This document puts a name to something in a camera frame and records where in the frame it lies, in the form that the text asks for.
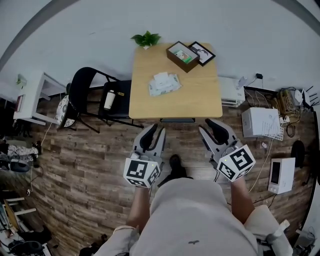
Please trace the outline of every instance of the white desk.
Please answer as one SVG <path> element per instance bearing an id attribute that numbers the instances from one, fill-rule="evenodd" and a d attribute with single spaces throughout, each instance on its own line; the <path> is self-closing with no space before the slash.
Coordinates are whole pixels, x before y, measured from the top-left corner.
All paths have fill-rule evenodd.
<path id="1" fill-rule="evenodd" d="M 13 119 L 22 119 L 42 126 L 46 125 L 45 122 L 58 124 L 56 119 L 37 113 L 38 101 L 39 98 L 50 100 L 47 95 L 42 93 L 44 82 L 48 82 L 57 87 L 61 93 L 66 91 L 66 87 L 43 71 L 35 71 L 26 77 L 26 79 L 27 83 L 22 87 L 19 93 L 19 96 L 24 95 L 21 108 L 19 112 L 14 112 Z"/>

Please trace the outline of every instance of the picture frame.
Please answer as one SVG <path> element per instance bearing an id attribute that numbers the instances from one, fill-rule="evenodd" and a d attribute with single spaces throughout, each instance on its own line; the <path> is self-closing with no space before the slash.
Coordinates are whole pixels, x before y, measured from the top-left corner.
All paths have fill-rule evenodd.
<path id="1" fill-rule="evenodd" d="M 198 43 L 197 41 L 193 42 L 188 46 L 190 50 L 195 52 L 200 56 L 199 64 L 201 66 L 206 65 L 209 61 L 211 61 L 216 55 L 214 55 L 211 51 L 209 51 L 207 48 L 205 48 L 203 45 Z"/>

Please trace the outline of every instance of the wood plank flooring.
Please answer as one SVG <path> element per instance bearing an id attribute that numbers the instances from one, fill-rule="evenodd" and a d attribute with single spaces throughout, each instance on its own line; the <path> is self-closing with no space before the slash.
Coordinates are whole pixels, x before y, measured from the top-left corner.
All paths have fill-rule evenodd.
<path id="1" fill-rule="evenodd" d="M 93 91 L 95 96 L 100 90 Z M 42 101 L 38 105 L 43 113 L 55 116 L 60 97 L 51 101 Z M 262 142 L 270 145 L 270 138 L 243 138 L 241 113 L 248 109 L 247 103 L 238 108 L 223 108 L 221 121 L 230 125 L 243 144 L 248 144 L 253 153 L 256 164 L 246 176 L 247 186 L 250 188 L 255 182 L 262 167 L 267 151 Z M 76 131 L 64 129 L 56 131 L 52 125 L 47 132 L 42 145 L 43 153 L 39 163 L 43 167 L 44 175 L 32 182 L 33 192 L 27 198 L 31 207 L 37 208 L 37 214 L 31 213 L 29 218 L 41 218 L 51 230 L 59 247 L 53 250 L 55 255 L 78 255 L 81 248 L 98 240 L 102 234 L 110 236 L 119 225 L 125 223 L 130 210 L 134 188 L 122 177 L 125 158 L 132 150 L 135 136 L 141 131 L 139 128 L 113 123 L 108 127 L 96 118 L 84 117 L 83 120 L 97 128 L 100 134 L 89 130 L 81 123 L 77 123 Z M 135 120 L 135 123 L 145 127 L 159 120 Z M 167 131 L 165 150 L 162 154 L 165 165 L 158 181 L 170 172 L 169 157 L 179 154 L 187 172 L 195 179 L 213 180 L 216 171 L 208 162 L 210 154 L 201 141 L 198 125 L 204 124 L 203 119 L 196 123 L 165 123 Z M 258 201 L 270 195 L 268 189 L 270 159 L 290 157 L 292 144 L 301 140 L 305 147 L 316 138 L 315 122 L 312 113 L 304 113 L 299 123 L 295 124 L 295 136 L 284 135 L 283 141 L 274 140 L 270 157 L 264 165 L 259 180 L 251 192 L 252 200 Z M 33 125 L 34 140 L 42 140 L 48 126 Z M 274 198 L 271 212 L 282 222 L 287 219 L 290 227 L 286 232 L 288 238 L 295 236 L 307 210 L 313 180 L 302 186 L 310 170 L 308 157 L 305 167 L 296 168 L 294 185 L 290 192 L 277 195 Z M 41 175 L 40 168 L 33 169 L 33 177 Z M 25 174 L 0 172 L 2 182 L 18 190 L 23 196 L 30 187 L 30 172 Z M 220 175 L 218 182 L 228 202 L 230 202 L 230 185 Z M 151 193 L 153 199 L 157 189 Z M 270 205 L 273 197 L 256 203 Z"/>

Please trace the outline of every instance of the white thermos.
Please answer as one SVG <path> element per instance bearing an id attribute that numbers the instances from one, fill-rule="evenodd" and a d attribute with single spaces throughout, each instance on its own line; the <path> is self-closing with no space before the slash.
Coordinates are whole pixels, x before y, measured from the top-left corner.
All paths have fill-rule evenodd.
<path id="1" fill-rule="evenodd" d="M 106 110 L 110 110 L 111 109 L 111 106 L 112 106 L 112 103 L 114 102 L 114 99 L 115 99 L 115 91 L 114 90 L 109 90 L 107 95 L 106 95 L 106 98 L 105 98 L 105 103 L 104 103 L 104 108 Z"/>

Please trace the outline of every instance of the black chair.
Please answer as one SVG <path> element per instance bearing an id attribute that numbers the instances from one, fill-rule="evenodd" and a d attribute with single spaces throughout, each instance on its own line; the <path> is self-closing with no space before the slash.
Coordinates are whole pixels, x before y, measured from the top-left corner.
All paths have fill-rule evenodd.
<path id="1" fill-rule="evenodd" d="M 90 101 L 90 100 L 87 100 L 88 94 L 90 91 L 90 85 L 97 73 L 105 76 L 108 82 L 104 85 L 102 99 L 100 101 Z M 109 85 L 110 85 L 110 88 L 111 87 L 114 88 L 115 92 L 121 92 L 122 90 L 125 90 L 124 96 L 120 96 L 116 94 L 114 103 L 111 108 L 112 110 L 110 110 L 110 113 L 108 113 L 108 111 L 104 109 L 106 96 L 109 91 L 109 89 L 107 88 L 109 88 Z M 112 121 L 120 124 L 143 128 L 142 125 L 133 124 L 133 120 L 132 120 L 132 123 L 117 120 L 117 119 L 129 118 L 130 91 L 131 91 L 131 81 L 120 81 L 115 77 L 112 77 L 106 73 L 100 72 L 92 67 L 83 67 L 79 69 L 73 77 L 73 80 L 69 89 L 69 102 L 72 105 L 72 107 L 76 110 L 76 112 L 79 113 L 77 120 L 79 120 L 85 126 L 87 126 L 88 128 L 92 129 L 97 133 L 100 133 L 100 132 L 82 121 L 81 114 L 91 116 L 91 117 L 96 117 L 101 121 L 103 121 L 104 123 L 106 123 L 108 126 L 111 126 L 108 123 L 108 121 Z M 100 104 L 98 114 L 88 112 L 87 110 L 88 103 Z"/>

